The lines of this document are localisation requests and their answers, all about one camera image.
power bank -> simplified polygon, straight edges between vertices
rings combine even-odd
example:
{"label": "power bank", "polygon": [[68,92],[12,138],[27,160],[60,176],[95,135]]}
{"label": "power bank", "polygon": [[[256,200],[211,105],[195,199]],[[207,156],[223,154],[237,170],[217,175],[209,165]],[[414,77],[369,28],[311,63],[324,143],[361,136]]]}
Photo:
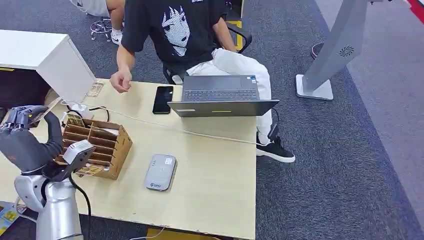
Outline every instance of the power bank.
{"label": "power bank", "polygon": [[171,185],[176,163],[174,156],[155,154],[148,167],[144,186],[158,191],[167,190]]}

cardboard organizer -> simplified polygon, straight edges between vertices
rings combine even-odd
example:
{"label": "cardboard organizer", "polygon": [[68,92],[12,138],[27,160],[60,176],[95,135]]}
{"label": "cardboard organizer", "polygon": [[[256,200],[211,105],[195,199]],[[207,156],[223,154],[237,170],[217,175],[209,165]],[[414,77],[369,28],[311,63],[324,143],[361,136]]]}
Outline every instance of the cardboard organizer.
{"label": "cardboard organizer", "polygon": [[[68,119],[63,132],[63,150],[56,162],[67,164],[63,154],[68,147],[78,141],[88,140],[95,146],[94,153],[88,159],[87,167],[76,173],[116,180],[133,145],[131,138],[122,125],[88,119],[83,121],[87,127],[71,124]],[[103,129],[118,130],[118,136]]]}

red stripe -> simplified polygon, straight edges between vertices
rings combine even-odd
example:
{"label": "red stripe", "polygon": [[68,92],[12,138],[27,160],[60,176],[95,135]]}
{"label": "red stripe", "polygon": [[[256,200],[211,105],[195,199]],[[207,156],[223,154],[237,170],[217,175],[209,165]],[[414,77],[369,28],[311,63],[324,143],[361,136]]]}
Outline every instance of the red stripe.
{"label": "red stripe", "polygon": [[411,5],[411,11],[424,24],[424,5],[419,0],[408,0]]}

anime face graphic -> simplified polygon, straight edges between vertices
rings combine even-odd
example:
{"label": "anime face graphic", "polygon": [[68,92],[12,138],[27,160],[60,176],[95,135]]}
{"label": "anime face graphic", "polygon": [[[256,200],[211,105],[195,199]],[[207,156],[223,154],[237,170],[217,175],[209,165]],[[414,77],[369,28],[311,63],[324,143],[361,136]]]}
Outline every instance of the anime face graphic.
{"label": "anime face graphic", "polygon": [[186,13],[182,6],[180,6],[180,11],[172,7],[169,7],[169,10],[169,19],[167,19],[166,12],[163,14],[162,28],[176,54],[182,57],[186,55],[186,46],[190,37],[190,28],[187,23]]}

man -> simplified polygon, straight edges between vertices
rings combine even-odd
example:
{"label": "man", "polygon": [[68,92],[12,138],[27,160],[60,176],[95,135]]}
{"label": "man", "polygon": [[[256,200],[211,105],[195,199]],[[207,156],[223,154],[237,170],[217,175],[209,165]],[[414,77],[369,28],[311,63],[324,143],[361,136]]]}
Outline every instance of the man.
{"label": "man", "polygon": [[122,22],[124,21],[125,0],[70,0],[81,11],[98,17],[110,17],[112,32],[110,37],[114,44],[122,40]]}
{"label": "man", "polygon": [[[135,52],[143,50],[151,37],[159,58],[172,69],[186,70],[189,75],[256,75],[259,97],[271,99],[268,70],[255,59],[235,53],[236,47],[222,16],[224,0],[127,0],[125,33],[118,48],[118,72],[110,82],[119,93],[131,87],[131,69]],[[216,49],[211,37],[216,34],[224,49]],[[279,137],[271,141],[271,111],[257,118],[257,156],[269,156],[285,163],[295,156],[285,150]]]}

